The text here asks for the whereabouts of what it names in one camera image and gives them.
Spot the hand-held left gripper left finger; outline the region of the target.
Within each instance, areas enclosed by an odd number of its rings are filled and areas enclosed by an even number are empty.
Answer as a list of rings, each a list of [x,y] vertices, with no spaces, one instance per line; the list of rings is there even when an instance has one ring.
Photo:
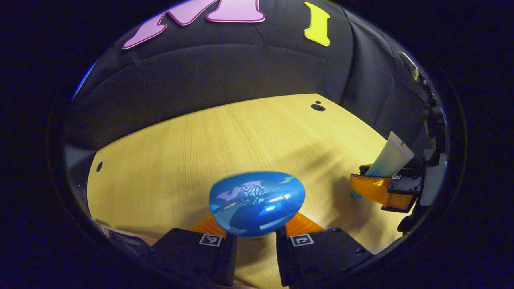
[[[194,281],[231,287],[237,236],[210,215],[190,229],[173,228],[151,246],[160,269]]]

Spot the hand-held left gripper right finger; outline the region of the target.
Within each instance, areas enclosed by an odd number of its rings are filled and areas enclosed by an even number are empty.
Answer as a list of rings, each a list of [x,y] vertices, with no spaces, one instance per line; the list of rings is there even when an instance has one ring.
[[[324,229],[297,213],[276,232],[281,285],[318,288],[351,275],[375,255],[341,228]]]

